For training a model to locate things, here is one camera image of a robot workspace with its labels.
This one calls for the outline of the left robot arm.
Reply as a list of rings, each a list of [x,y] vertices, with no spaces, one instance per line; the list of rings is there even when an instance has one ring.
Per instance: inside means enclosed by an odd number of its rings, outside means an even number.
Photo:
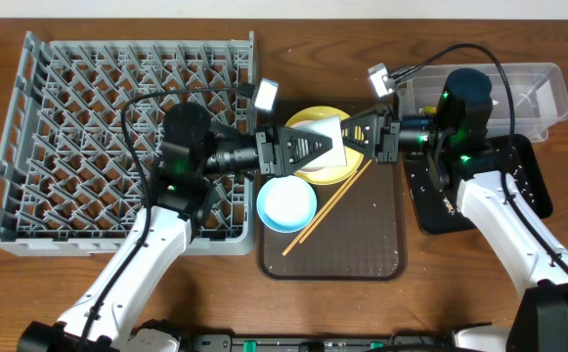
[[[31,322],[18,350],[134,350],[137,318],[218,199],[208,175],[258,170],[289,176],[333,148],[330,137],[316,132],[269,126],[242,135],[215,126],[201,105],[174,106],[163,119],[162,165],[146,184],[123,245],[56,323]]]

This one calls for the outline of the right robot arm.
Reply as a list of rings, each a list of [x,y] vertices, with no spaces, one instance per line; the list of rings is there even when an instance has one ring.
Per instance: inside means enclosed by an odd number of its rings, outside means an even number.
[[[508,329],[454,330],[453,351],[568,351],[568,250],[546,227],[511,174],[514,136],[503,149],[487,137],[492,82],[460,68],[448,75],[435,113],[400,116],[395,105],[341,124],[343,143],[378,163],[423,156],[434,188],[483,235],[521,301]]]

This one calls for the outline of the white cup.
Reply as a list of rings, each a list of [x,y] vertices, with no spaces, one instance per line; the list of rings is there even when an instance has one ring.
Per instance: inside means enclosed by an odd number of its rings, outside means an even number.
[[[323,168],[339,167],[347,165],[345,147],[342,142],[340,131],[340,116],[328,115],[315,120],[303,120],[295,122],[292,128],[302,132],[308,132],[318,137],[321,154],[304,165],[300,171],[310,173]]]

